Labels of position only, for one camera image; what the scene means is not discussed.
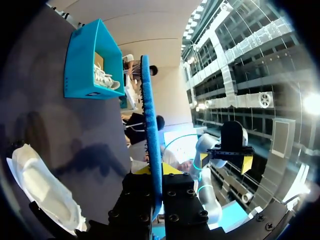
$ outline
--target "ceiling light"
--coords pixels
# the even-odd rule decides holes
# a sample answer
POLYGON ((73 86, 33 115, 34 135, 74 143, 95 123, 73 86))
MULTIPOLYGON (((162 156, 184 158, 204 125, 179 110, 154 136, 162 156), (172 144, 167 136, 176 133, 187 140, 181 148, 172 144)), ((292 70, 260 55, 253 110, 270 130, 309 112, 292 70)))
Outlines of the ceiling light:
POLYGON ((198 14, 198 13, 196 13, 196 14, 193 16, 194 19, 200 19, 200 17, 201 17, 201 15, 198 14))
POLYGON ((197 12, 202 12, 204 9, 205 9, 205 8, 204 8, 203 6, 198 6, 198 7, 196 8, 196 11, 197 11, 197 12))
POLYGON ((311 192, 310 188, 308 188, 305 184, 303 184, 300 189, 302 194, 309 194, 311 192))
POLYGON ((187 61, 187 63, 190 65, 190 64, 192 64, 194 61, 195 61, 195 58, 192 56, 192 57, 189 58, 189 60, 187 61))
POLYGON ((194 22, 191 23, 190 26, 191 26, 191 27, 195 27, 195 26, 197 26, 197 25, 198 25, 198 23, 197 23, 196 21, 194 21, 194 22))
POLYGON ((313 115, 320 115, 320 95, 311 93, 305 97, 303 101, 304 109, 307 113, 313 115))
POLYGON ((205 110, 205 109, 207 108, 204 103, 199 103, 199 104, 198 104, 198 107, 199 107, 199 109, 201 109, 201 110, 205 110))

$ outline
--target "blue foam strip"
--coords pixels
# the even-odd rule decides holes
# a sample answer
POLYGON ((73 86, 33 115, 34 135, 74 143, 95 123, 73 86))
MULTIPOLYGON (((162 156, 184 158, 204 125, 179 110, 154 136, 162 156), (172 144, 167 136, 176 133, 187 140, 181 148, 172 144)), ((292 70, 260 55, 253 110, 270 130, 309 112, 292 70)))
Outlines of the blue foam strip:
POLYGON ((155 197, 155 209, 153 213, 153 219, 155 219, 159 214, 162 205, 162 165, 156 110, 149 70, 149 57, 147 55, 143 55, 141 57, 141 73, 142 95, 146 123, 146 140, 155 197))

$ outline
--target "black hair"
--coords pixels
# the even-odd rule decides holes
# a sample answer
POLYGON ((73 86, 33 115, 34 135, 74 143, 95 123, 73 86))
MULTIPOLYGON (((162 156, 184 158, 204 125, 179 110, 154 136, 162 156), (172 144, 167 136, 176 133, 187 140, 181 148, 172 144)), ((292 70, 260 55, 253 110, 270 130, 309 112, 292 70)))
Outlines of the black hair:
POLYGON ((158 73, 158 68, 157 68, 155 65, 151 65, 151 66, 149 67, 149 69, 152 70, 152 72, 153 72, 153 75, 152 75, 152 76, 157 75, 157 73, 158 73))
POLYGON ((163 116, 157 115, 156 116, 156 125, 158 127, 158 131, 162 130, 165 126, 165 119, 163 116))

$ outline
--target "screw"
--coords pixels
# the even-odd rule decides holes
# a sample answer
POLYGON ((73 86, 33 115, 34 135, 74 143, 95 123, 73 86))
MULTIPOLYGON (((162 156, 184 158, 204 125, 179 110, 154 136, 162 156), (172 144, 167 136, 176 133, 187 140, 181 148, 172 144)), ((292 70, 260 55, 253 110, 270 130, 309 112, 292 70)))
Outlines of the screw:
POLYGON ((199 216, 200 216, 201 218, 206 218, 206 217, 208 217, 208 212, 207 212, 206 210, 201 210, 201 211, 199 212, 199 216))
POLYGON ((177 222, 179 220, 179 217, 177 214, 172 214, 169 216, 169 221, 171 222, 177 222))
POLYGON ((176 195, 176 193, 174 191, 168 191, 167 194, 170 196, 170 197, 174 197, 176 195))
POLYGON ((147 215, 147 214, 142 214, 142 215, 140 215, 140 220, 142 221, 142 222, 148 222, 149 221, 149 216, 147 215))
POLYGON ((118 214, 116 211, 113 211, 113 210, 109 211, 109 212, 108 212, 108 215, 109 215, 109 217, 111 217, 111 218, 116 218, 116 217, 119 216, 119 214, 118 214))
POLYGON ((272 229, 274 229, 274 225, 272 224, 272 222, 268 222, 268 223, 265 225, 265 230, 271 231, 272 229))
POLYGON ((258 214, 255 220, 257 222, 262 222, 263 220, 265 220, 265 216, 263 216, 262 214, 258 214))
POLYGON ((190 196, 193 197, 195 195, 195 191, 193 189, 189 189, 186 191, 186 193, 190 196))

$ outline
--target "black shirt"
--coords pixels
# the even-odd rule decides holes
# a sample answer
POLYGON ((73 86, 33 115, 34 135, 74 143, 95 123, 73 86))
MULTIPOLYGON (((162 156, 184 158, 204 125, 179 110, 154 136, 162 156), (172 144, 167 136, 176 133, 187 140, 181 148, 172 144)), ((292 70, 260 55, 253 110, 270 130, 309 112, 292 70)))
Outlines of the black shirt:
POLYGON ((130 117, 130 119, 126 122, 126 125, 134 125, 134 124, 140 124, 137 126, 128 127, 124 133, 125 135, 130 139, 130 143, 137 144, 141 141, 146 140, 146 132, 145 132, 145 116, 138 113, 133 113, 130 117))

